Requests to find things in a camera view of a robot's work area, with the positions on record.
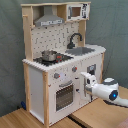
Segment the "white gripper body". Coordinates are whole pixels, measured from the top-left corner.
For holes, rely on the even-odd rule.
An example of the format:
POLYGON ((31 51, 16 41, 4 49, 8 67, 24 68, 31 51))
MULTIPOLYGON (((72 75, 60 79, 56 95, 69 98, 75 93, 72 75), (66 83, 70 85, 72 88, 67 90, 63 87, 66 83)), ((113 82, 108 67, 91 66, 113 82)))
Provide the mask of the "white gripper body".
POLYGON ((87 72, 80 74, 80 96, 86 97, 86 94, 92 94, 92 89, 97 83, 96 77, 87 72))

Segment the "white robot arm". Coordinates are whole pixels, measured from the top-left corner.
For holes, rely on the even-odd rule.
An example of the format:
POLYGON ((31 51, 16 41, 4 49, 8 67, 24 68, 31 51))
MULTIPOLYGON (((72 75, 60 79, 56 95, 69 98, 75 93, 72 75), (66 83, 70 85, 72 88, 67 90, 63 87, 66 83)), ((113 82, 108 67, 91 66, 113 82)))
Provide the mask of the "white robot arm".
POLYGON ((86 93, 101 98, 106 104, 128 108, 128 99, 119 97, 119 84, 113 78, 106 78, 102 83, 98 83, 94 75, 82 72, 80 74, 82 99, 86 93))

